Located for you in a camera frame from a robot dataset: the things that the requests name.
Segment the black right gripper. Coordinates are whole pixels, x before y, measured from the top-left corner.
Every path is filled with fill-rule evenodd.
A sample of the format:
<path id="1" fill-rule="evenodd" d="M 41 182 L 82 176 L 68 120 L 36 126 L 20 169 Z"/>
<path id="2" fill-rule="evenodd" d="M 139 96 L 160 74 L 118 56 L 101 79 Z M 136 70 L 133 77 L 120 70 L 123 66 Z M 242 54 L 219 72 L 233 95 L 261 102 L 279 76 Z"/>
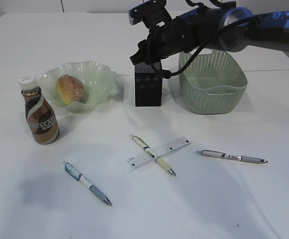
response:
<path id="1" fill-rule="evenodd" d="M 179 52 L 190 52 L 198 45 L 194 26 L 176 17 L 140 42 L 138 51 L 130 60 L 133 65 L 140 62 L 157 62 Z"/>

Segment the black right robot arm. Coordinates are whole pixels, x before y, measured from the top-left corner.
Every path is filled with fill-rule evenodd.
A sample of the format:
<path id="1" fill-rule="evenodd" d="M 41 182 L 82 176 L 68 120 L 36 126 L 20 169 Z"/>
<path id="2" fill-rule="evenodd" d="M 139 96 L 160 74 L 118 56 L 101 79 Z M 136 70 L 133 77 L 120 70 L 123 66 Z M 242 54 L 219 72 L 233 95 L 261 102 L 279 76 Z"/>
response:
<path id="1" fill-rule="evenodd" d="M 205 47 L 239 52 L 246 46 L 289 53 L 289 11 L 253 15 L 244 7 L 223 3 L 209 8 L 202 3 L 171 18 L 164 0 L 150 0 L 129 10 L 131 25 L 143 22 L 149 29 L 146 40 L 130 57 L 133 65 L 157 62 L 180 52 Z"/>

